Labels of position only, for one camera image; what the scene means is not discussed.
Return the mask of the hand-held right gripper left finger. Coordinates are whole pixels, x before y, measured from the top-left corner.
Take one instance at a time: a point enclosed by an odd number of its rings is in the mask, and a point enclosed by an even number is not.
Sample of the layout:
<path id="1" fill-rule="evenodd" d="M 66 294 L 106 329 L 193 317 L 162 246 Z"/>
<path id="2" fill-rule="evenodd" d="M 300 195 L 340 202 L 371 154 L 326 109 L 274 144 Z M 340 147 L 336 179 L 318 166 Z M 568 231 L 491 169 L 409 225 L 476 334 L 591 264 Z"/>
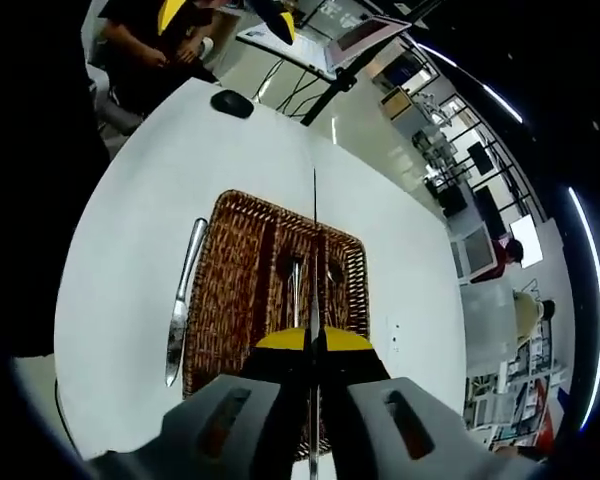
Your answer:
<path id="1" fill-rule="evenodd" d="M 289 479 L 307 413 L 305 332 L 265 337 L 240 375 L 222 374 L 168 411 L 159 434 L 88 461 L 94 479 Z"/>

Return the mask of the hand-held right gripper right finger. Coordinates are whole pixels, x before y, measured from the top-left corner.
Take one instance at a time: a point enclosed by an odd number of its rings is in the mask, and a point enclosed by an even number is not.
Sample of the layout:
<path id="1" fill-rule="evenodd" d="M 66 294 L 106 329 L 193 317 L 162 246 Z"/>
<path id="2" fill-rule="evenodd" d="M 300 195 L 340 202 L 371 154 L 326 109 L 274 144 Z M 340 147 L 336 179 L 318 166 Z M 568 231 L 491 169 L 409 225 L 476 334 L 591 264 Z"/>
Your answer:
<path id="1" fill-rule="evenodd" d="M 461 416 L 406 378 L 371 343 L 327 327 L 319 337 L 322 419 L 339 479 L 533 479 L 538 465 L 488 451 Z"/>

